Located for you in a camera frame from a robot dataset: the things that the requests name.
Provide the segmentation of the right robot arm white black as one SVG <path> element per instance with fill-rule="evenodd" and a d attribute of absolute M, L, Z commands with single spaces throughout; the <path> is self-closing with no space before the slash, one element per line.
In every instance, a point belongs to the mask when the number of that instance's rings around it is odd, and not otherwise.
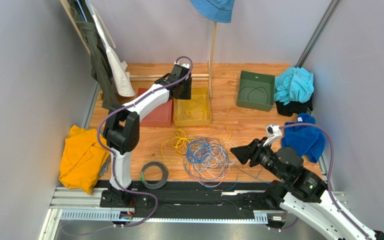
<path fill-rule="evenodd" d="M 243 165 L 261 165 L 276 176 L 256 200 L 272 210 L 297 216 L 329 240 L 384 240 L 384 232 L 365 227 L 332 194 L 328 184 L 304 167 L 304 160 L 287 146 L 274 152 L 255 138 L 230 152 Z"/>

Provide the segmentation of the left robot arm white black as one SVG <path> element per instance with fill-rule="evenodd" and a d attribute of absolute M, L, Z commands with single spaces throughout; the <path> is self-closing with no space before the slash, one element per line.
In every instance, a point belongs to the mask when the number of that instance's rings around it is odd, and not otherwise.
<path fill-rule="evenodd" d="M 172 99 L 189 100 L 192 95 L 192 65 L 178 63 L 143 94 L 124 104 L 113 105 L 105 118 L 103 137 L 111 154 L 111 178 L 102 194 L 101 206 L 127 207 L 131 203 L 132 152 L 140 140 L 140 123 L 157 107 Z"/>

